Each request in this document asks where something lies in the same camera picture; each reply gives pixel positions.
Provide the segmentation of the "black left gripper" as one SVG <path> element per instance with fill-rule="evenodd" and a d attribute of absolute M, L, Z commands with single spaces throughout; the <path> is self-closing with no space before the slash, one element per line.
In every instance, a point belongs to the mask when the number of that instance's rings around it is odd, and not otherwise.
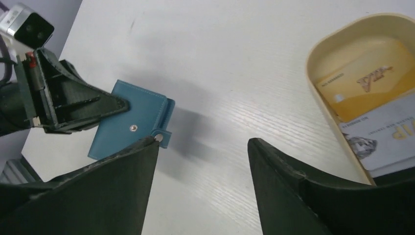
<path fill-rule="evenodd" d="M 89 130 L 130 109 L 128 100 L 88 84 L 75 66 L 42 47 L 34 55 L 2 57 L 0 135 L 30 128 L 48 134 Z"/>

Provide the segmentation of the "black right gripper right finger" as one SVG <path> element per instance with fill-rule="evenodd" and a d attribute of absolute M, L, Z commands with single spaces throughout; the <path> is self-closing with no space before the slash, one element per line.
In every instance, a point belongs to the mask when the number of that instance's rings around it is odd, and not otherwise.
<path fill-rule="evenodd" d="M 412 235 L 415 170 L 366 185 L 321 171 L 260 138 L 248 157 L 265 235 Z"/>

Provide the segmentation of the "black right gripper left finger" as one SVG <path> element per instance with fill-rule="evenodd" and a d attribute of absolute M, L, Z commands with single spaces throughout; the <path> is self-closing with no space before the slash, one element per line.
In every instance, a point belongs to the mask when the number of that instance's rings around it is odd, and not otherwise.
<path fill-rule="evenodd" d="M 1 184 L 1 234 L 141 234 L 158 153 L 147 137 L 48 182 Z"/>

